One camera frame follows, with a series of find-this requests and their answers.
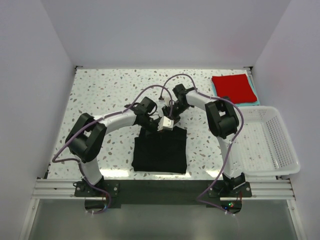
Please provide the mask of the black t shirt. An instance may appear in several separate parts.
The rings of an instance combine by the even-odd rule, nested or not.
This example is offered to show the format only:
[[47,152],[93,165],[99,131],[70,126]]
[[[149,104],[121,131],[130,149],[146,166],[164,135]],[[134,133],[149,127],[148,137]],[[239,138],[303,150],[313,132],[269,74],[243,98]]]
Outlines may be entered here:
[[144,128],[134,139],[131,166],[135,172],[185,174],[187,171],[187,130],[151,133]]

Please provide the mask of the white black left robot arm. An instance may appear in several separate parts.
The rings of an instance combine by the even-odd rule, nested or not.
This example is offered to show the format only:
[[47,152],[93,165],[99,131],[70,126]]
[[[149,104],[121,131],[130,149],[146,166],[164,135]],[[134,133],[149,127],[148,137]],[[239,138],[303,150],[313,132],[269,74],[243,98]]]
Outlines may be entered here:
[[124,127],[139,125],[149,132],[157,132],[160,119],[151,117],[157,104],[148,97],[125,109],[106,116],[80,115],[66,138],[69,151],[80,161],[79,168],[87,181],[86,191],[99,196],[104,190],[103,176],[98,166],[97,156],[101,150],[105,135]]

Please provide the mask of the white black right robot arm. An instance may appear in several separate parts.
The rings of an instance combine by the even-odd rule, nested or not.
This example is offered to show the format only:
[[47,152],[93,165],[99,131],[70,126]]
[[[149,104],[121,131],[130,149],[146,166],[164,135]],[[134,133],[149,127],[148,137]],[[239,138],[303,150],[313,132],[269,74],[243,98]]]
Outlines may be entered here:
[[176,85],[173,93],[176,100],[165,101],[163,115],[177,123],[181,114],[191,107],[205,111],[209,130],[217,138],[224,158],[221,187],[227,196],[235,196],[246,183],[239,150],[235,144],[244,127],[241,110],[228,97],[208,96],[194,87],[187,89],[183,84]]

